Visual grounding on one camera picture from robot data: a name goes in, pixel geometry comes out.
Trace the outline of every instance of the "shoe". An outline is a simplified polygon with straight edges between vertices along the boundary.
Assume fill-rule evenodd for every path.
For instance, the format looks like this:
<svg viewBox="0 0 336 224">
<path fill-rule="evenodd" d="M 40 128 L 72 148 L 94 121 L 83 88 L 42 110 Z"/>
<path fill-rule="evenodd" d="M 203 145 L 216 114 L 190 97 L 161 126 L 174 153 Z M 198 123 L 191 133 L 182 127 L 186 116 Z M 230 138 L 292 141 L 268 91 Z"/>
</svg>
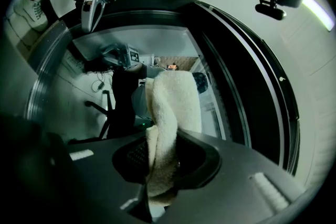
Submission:
<svg viewBox="0 0 336 224">
<path fill-rule="evenodd" d="M 16 14 L 24 17 L 32 29 L 44 31 L 48 27 L 48 19 L 41 10 L 41 0 L 20 0 L 14 5 Z"/>
</svg>

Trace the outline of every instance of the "white towel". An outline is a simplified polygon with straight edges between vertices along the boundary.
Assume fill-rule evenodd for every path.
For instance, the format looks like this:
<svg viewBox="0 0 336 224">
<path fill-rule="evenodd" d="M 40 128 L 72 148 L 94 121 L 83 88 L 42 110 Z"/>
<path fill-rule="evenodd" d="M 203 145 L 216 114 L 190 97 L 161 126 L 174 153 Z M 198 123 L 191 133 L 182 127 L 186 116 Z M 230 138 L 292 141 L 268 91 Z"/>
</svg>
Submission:
<svg viewBox="0 0 336 224">
<path fill-rule="evenodd" d="M 147 190 L 149 202 L 169 205 L 177 170 L 177 129 L 202 131 L 200 100 L 193 75 L 187 71 L 161 72 L 147 79 L 146 101 L 154 126 L 146 130 L 149 150 Z"/>
</svg>

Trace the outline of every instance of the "white wall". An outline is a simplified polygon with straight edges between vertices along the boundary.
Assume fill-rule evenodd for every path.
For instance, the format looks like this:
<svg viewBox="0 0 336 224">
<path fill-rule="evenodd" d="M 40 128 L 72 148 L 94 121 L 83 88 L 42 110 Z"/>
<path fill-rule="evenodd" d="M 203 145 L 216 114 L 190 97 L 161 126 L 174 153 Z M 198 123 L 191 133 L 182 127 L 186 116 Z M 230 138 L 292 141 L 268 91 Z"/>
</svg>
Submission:
<svg viewBox="0 0 336 224">
<path fill-rule="evenodd" d="M 83 55 L 87 51 L 86 55 L 96 57 L 99 55 L 98 48 L 116 42 L 129 44 L 138 49 L 140 55 L 198 57 L 189 30 L 184 27 L 118 27 L 88 34 L 73 41 Z"/>
<path fill-rule="evenodd" d="M 336 156 L 336 29 L 328 32 L 304 5 L 284 10 L 287 18 L 278 23 L 280 34 L 313 97 L 316 130 L 313 135 L 301 130 L 298 167 L 298 175 L 302 180 L 307 176 L 310 186 L 323 182 Z"/>
</svg>

